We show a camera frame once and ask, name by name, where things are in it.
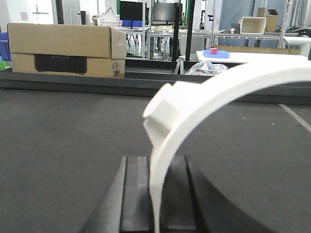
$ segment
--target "pink cube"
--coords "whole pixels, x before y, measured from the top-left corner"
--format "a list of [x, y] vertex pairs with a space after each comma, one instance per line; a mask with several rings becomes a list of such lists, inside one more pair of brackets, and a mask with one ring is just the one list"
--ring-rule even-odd
[[217, 49], [216, 48], [210, 48], [209, 53], [213, 55], [217, 55]]

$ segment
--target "black base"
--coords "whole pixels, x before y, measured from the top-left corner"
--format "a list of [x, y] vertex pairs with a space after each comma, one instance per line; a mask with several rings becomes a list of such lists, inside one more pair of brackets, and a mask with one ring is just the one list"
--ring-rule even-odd
[[[145, 157], [124, 157], [110, 189], [80, 233], [152, 233]], [[195, 163], [176, 156], [162, 194], [161, 232], [274, 233], [223, 196]]]
[[[202, 83], [208, 78], [210, 76], [147, 73], [144, 70], [143, 72], [126, 72], [125, 79], [109, 79], [13, 73], [12, 69], [7, 69], [0, 71], [0, 87], [153, 97], [165, 83], [174, 84], [178, 80]], [[311, 83], [291, 83], [273, 86], [246, 95], [236, 101], [311, 106]]]

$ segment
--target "computer monitor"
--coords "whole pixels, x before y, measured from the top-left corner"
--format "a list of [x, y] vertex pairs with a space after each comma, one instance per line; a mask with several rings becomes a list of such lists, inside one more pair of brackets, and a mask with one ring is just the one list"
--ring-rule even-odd
[[[181, 12], [182, 12], [182, 4], [180, 4], [180, 16], [179, 21], [181, 22]], [[175, 7], [174, 3], [163, 3], [163, 2], [155, 2], [153, 6], [152, 13], [152, 21], [153, 24], [156, 21], [166, 22], [167, 24], [170, 22], [175, 22]]]
[[142, 21], [142, 2], [120, 1], [120, 19], [130, 20], [131, 28], [133, 21]]

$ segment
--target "cardboard box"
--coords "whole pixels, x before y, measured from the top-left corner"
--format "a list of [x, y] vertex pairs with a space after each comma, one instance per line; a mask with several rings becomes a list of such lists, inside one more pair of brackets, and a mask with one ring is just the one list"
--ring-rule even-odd
[[109, 27], [8, 24], [13, 72], [124, 78], [126, 35]]
[[277, 27], [277, 23], [278, 23], [278, 12], [276, 9], [269, 9], [269, 15], [265, 15], [266, 12], [266, 8], [258, 8], [258, 13], [257, 15], [259, 17], [266, 17], [267, 21], [266, 21], [266, 31], [267, 32], [275, 32], [276, 31], [276, 27]]
[[256, 47], [238, 47], [217, 45], [214, 46], [218, 50], [225, 50], [227, 52], [252, 52], [252, 53], [272, 53], [272, 54], [289, 54], [299, 55], [300, 49], [279, 49], [279, 48], [256, 48]]

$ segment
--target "blue tray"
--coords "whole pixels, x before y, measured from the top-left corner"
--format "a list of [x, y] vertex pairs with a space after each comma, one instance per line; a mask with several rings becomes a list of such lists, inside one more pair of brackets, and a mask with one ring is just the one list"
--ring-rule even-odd
[[209, 50], [203, 50], [203, 55], [205, 57], [213, 57], [213, 58], [228, 58], [229, 57], [229, 53], [224, 50], [218, 50], [217, 54], [210, 54]]

